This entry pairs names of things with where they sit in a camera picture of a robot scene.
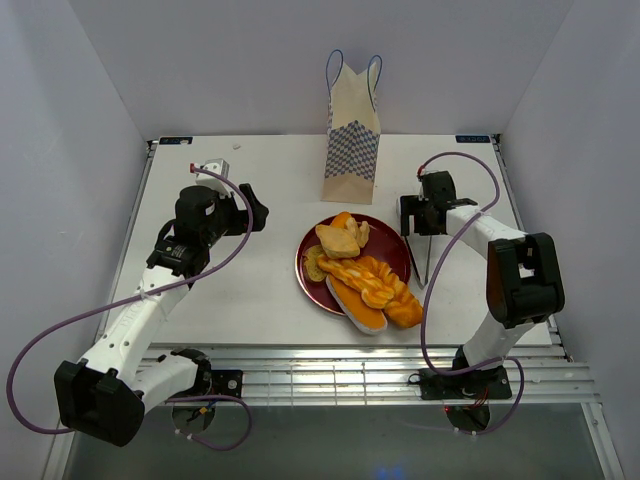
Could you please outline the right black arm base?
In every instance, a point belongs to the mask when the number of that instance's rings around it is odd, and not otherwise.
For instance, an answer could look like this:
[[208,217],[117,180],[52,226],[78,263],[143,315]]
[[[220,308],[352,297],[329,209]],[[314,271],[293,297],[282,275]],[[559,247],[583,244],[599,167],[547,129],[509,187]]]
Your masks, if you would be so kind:
[[512,390],[504,367],[443,376],[428,368],[412,373],[407,383],[418,386],[423,400],[508,400]]

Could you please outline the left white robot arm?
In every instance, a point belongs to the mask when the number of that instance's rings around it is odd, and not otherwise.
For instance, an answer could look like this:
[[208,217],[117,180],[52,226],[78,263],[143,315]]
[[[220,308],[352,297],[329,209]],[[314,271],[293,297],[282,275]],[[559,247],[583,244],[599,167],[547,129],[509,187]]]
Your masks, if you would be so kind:
[[268,208],[250,184],[239,191],[248,203],[245,210],[232,195],[208,186],[181,190],[175,216],[159,231],[146,260],[134,302],[78,362],[64,361],[57,368],[54,385],[63,425],[122,447],[157,405],[210,393],[211,363],[198,350],[177,349],[144,371],[138,367],[162,322],[209,263],[211,247],[224,236],[265,227]]

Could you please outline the metal serving tongs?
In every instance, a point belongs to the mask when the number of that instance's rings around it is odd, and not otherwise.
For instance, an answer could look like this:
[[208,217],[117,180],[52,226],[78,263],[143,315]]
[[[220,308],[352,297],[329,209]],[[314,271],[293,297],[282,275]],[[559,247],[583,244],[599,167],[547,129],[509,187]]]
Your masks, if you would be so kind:
[[408,235],[404,238],[417,284],[425,289],[430,281],[432,236]]

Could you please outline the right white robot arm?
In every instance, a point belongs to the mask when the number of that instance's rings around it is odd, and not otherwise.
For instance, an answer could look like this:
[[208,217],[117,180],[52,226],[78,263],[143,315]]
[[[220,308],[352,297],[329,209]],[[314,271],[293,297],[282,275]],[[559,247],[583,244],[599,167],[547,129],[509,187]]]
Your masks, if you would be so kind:
[[489,214],[492,204],[480,207],[469,198],[459,198],[447,171],[420,173],[418,180],[418,195],[399,198],[401,232],[409,231],[410,219],[414,218],[416,234],[450,237],[426,285],[421,321],[424,354],[428,353],[426,327],[431,297],[453,247],[462,242],[486,261],[488,313],[461,348],[463,365],[444,370],[425,359],[436,375],[451,377],[458,394],[474,397],[488,384],[486,371],[502,366],[525,333],[564,308],[555,244],[546,233],[526,233],[496,220]]

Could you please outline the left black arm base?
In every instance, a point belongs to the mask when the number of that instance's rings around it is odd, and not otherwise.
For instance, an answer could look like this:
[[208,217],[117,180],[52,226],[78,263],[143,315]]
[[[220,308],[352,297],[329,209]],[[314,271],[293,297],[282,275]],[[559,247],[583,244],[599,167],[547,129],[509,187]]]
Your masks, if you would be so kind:
[[193,348],[173,350],[171,355],[184,357],[197,365],[194,383],[187,390],[177,393],[176,398],[206,395],[226,395],[235,398],[242,396],[242,370],[214,369],[209,357]]

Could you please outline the pale triangular bread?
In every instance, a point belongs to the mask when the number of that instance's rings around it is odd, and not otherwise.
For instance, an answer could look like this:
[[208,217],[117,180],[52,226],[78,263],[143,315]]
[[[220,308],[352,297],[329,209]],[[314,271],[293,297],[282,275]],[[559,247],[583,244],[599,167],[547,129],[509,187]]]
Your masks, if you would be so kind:
[[360,254],[360,246],[346,229],[318,224],[315,226],[315,234],[329,258],[354,258]]

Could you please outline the beige ridged long bread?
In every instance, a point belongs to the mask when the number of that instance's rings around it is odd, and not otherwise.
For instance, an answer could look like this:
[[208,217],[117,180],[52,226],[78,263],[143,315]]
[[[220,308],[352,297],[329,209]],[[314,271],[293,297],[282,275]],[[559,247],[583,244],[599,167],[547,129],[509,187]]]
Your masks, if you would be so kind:
[[367,221],[358,223],[353,217],[345,222],[345,229],[355,239],[360,248],[364,248],[369,241],[370,225]]

